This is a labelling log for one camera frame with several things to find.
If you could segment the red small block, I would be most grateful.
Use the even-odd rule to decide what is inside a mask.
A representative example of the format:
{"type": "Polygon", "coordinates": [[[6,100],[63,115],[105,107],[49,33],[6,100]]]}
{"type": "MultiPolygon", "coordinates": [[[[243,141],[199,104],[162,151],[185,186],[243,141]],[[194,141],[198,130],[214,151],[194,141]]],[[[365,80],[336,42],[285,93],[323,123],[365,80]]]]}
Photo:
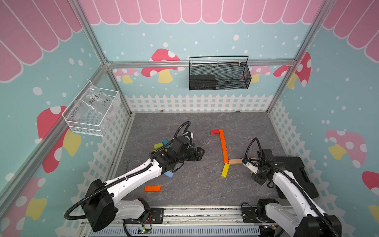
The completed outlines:
{"type": "Polygon", "coordinates": [[[212,135],[220,134],[220,131],[219,130],[211,130],[211,134],[212,135]]]}

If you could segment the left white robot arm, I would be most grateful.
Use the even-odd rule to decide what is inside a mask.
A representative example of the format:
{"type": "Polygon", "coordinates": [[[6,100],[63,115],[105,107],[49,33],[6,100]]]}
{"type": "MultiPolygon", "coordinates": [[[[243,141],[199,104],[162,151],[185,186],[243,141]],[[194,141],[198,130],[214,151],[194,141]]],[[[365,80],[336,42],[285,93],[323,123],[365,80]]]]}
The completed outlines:
{"type": "Polygon", "coordinates": [[[144,224],[152,218],[152,209],[143,198],[124,201],[136,188],[167,172],[177,172],[185,162],[199,162],[204,149],[195,146],[190,121],[179,126],[173,138],[161,148],[149,153],[149,158],[137,168],[111,180],[93,181],[84,198],[65,213],[66,220],[86,219],[92,231],[108,227],[113,221],[133,219],[144,224]]]}

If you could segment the orange block short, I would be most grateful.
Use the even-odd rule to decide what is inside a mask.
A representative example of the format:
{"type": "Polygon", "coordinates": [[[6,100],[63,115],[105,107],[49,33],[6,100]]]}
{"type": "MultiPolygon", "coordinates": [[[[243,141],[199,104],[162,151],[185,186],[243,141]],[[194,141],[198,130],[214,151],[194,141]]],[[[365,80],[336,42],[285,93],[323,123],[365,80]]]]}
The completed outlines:
{"type": "Polygon", "coordinates": [[[229,163],[229,154],[227,150],[223,150],[223,161],[225,164],[229,163]]]}

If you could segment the natural wood block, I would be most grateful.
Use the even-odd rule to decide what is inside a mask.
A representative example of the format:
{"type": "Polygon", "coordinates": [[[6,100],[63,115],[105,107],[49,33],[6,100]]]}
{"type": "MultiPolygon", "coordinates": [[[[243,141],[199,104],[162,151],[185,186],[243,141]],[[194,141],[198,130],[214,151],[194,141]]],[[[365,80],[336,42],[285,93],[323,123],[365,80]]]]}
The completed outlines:
{"type": "Polygon", "coordinates": [[[243,164],[243,159],[231,159],[229,160],[230,165],[238,165],[238,164],[243,164]]]}

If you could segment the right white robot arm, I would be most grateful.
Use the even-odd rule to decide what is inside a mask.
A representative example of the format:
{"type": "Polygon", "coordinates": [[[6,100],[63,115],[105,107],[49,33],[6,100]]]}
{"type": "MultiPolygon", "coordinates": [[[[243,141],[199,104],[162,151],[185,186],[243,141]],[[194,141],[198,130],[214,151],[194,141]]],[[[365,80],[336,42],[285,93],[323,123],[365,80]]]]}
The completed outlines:
{"type": "Polygon", "coordinates": [[[258,145],[256,159],[244,155],[242,163],[252,172],[253,180],[264,185],[275,185],[291,204],[295,214],[289,213],[273,198],[260,199],[256,206],[259,221],[268,219],[277,223],[292,237],[340,237],[342,224],[334,215],[328,215],[319,207],[294,172],[293,162],[297,157],[275,157],[270,149],[263,149],[258,137],[253,138],[249,147],[258,145]]]}

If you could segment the yellow long block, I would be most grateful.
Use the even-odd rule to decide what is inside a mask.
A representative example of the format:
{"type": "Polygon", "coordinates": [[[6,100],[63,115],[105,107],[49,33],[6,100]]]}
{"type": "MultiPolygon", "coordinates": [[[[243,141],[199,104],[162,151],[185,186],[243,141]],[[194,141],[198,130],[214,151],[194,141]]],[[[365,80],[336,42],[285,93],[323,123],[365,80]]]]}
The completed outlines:
{"type": "Polygon", "coordinates": [[[228,171],[229,171],[229,168],[230,168],[230,164],[225,163],[225,164],[224,164],[223,171],[222,171],[222,174],[221,174],[221,176],[222,176],[223,178],[226,178],[226,177],[227,177],[227,175],[228,175],[228,171]]]}

